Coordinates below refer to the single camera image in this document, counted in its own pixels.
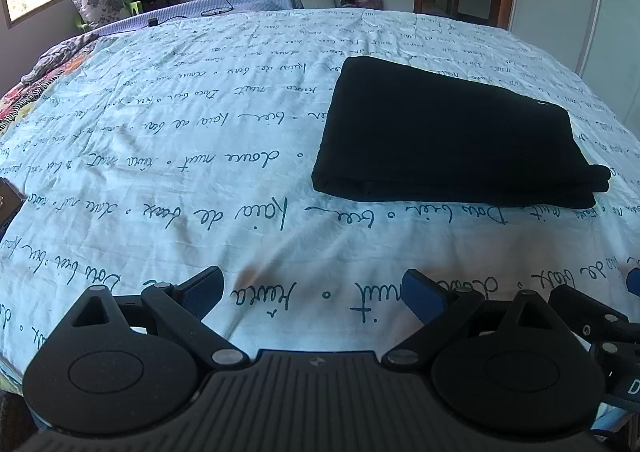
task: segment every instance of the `green chair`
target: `green chair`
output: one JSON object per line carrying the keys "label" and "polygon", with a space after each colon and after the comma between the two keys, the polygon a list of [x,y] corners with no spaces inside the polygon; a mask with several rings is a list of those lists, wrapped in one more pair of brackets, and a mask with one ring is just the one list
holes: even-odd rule
{"label": "green chair", "polygon": [[[125,8],[129,11],[131,17],[137,16],[143,12],[142,3],[140,1],[131,2],[129,0],[123,0]],[[76,26],[84,33],[90,31],[89,25],[84,22],[80,14],[76,16]]]}

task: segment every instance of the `black device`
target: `black device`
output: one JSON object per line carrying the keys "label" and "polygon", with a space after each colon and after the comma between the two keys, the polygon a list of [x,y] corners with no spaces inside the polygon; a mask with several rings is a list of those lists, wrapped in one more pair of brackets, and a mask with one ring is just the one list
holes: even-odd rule
{"label": "black device", "polygon": [[569,286],[548,304],[486,301],[408,270],[402,299],[424,327],[380,361],[252,361],[201,322],[223,288],[218,268],[133,297],[90,286],[26,370],[48,428],[21,450],[597,452],[601,401],[640,412],[640,325]]}

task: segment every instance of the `black towel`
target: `black towel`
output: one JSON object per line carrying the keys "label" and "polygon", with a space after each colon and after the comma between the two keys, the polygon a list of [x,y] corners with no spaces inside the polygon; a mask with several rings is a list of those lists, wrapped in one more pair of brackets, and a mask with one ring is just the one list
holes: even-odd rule
{"label": "black towel", "polygon": [[560,106],[372,57],[336,83],[312,173],[354,201],[595,205],[610,171],[589,165]]}

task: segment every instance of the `floral pillow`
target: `floral pillow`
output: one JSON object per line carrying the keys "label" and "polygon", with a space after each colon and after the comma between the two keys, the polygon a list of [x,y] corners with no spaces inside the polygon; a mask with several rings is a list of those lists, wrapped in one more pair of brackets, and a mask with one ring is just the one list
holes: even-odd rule
{"label": "floral pillow", "polygon": [[129,17],[123,0],[72,0],[91,29]]}

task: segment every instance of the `white bedsheet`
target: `white bedsheet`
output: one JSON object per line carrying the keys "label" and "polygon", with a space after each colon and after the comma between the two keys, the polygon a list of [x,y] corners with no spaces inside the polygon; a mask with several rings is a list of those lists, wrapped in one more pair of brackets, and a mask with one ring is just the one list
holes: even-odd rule
{"label": "white bedsheet", "polygon": [[[316,193],[310,173],[349,55],[558,103],[587,160],[612,168],[610,191],[589,211]],[[290,10],[103,39],[2,140],[0,175],[28,201],[0,244],[0,354],[23,374],[93,283],[136,294],[211,265],[226,291],[205,322],[251,355],[384,352],[420,326],[399,301],[409,268],[446,286],[467,281],[489,299],[569,283],[640,320],[624,281],[640,259],[639,169],[640,143],[609,108],[502,30],[400,12]]]}

